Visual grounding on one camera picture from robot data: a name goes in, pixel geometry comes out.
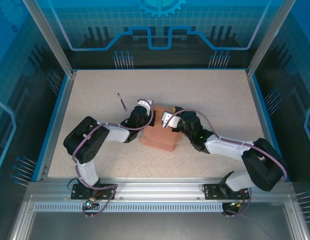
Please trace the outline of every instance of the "vent slot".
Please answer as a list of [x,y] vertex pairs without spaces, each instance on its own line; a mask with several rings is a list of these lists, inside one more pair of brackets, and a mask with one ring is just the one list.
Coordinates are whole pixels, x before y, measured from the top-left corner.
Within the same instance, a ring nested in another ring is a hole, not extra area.
[[[37,202],[35,212],[81,212],[82,202]],[[104,202],[88,210],[88,213],[98,212]],[[107,213],[203,213],[222,212],[221,202],[111,202],[104,212]]]

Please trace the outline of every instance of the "black mounting bracket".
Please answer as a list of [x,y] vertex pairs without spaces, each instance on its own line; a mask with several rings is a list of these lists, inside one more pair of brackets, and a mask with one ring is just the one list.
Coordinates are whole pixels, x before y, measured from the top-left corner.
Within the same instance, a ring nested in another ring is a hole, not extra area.
[[[99,184],[98,188],[103,188],[110,186],[112,184]],[[71,192],[70,198],[73,200],[87,200],[93,196],[96,196],[96,200],[108,200],[114,191],[114,188],[106,189],[106,190],[92,190],[91,188],[87,188],[80,183],[74,184]],[[113,195],[111,200],[115,199],[116,193]]]
[[246,189],[244,189],[244,194],[237,191],[232,191],[229,193],[228,197],[222,193],[219,184],[204,184],[201,189],[205,194],[206,200],[242,200],[243,198],[245,200],[249,199],[249,194]]

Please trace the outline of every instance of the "glass panel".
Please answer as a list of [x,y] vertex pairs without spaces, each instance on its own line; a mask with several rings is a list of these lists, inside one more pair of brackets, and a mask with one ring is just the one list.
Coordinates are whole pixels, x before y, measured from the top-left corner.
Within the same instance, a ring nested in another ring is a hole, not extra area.
[[246,68],[281,0],[38,0],[77,69]]
[[0,0],[0,240],[10,235],[64,75],[23,2]]
[[310,0],[295,2],[255,74],[296,193],[310,190]]

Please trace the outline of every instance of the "gear logo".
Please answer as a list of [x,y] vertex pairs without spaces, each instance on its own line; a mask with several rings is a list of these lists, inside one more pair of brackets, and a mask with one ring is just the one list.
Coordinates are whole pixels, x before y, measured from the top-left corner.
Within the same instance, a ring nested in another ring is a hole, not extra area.
[[186,0],[136,0],[135,3],[139,6],[139,10],[145,11],[145,14],[161,18],[163,15],[168,17],[169,14],[175,14]]
[[9,21],[16,25],[24,15],[24,5],[22,0],[0,0],[1,10]]

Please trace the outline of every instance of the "speckled tabletop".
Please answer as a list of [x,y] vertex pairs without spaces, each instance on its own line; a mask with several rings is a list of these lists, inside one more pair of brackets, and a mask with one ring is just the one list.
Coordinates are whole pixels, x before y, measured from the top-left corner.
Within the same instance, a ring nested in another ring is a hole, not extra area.
[[[128,109],[125,112],[117,96]],[[86,116],[100,123],[119,123],[138,98],[197,109],[216,131],[229,138],[254,141],[263,137],[244,70],[79,70],[67,106],[48,177],[76,177],[65,137]],[[202,119],[202,125],[209,129]],[[143,146],[140,136],[129,144],[105,142],[95,157],[100,177],[223,177],[244,168],[234,159],[197,152],[183,136],[173,152]]]

